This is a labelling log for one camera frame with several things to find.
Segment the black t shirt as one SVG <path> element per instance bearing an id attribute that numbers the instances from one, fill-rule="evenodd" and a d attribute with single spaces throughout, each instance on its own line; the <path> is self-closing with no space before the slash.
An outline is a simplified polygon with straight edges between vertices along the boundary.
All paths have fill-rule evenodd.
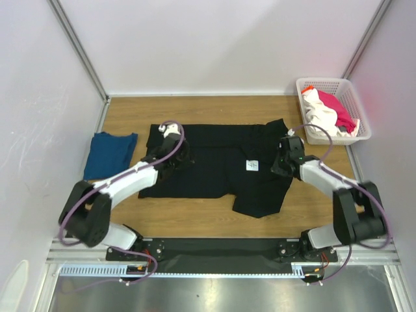
<path id="1" fill-rule="evenodd" d="M 254 218 L 281 211 L 292 178 L 271 168 L 279 140 L 288 132 L 282 119 L 252 125 L 184 125 L 193 162 L 146 188 L 139 198 L 235 197 L 232 209 Z"/>

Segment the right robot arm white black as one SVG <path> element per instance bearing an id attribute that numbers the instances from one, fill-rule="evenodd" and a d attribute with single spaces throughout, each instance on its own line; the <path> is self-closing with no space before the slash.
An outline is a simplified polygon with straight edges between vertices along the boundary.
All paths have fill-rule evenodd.
<path id="1" fill-rule="evenodd" d="M 312 185 L 332 200 L 332 223 L 301 233 L 299 252 L 306 261 L 316 260 L 328 248 L 361 244 L 383 235 L 389 242 L 389 226 L 378 187 L 370 181 L 349 179 L 318 157 L 306 155 L 299 136 L 279 140 L 271 171 Z"/>

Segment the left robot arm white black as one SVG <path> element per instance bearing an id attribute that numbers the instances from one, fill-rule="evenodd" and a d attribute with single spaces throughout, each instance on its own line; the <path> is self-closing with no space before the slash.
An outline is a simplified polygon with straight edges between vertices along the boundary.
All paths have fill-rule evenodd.
<path id="1" fill-rule="evenodd" d="M 183 131 L 163 135 L 162 144 L 133 167 L 110 178 L 77 182 L 61 212 L 58 239 L 64 246 L 103 244 L 119 249 L 129 260 L 138 259 L 143 244 L 128 226 L 111 222 L 112 210 L 136 192 L 148 189 L 191 163 Z"/>

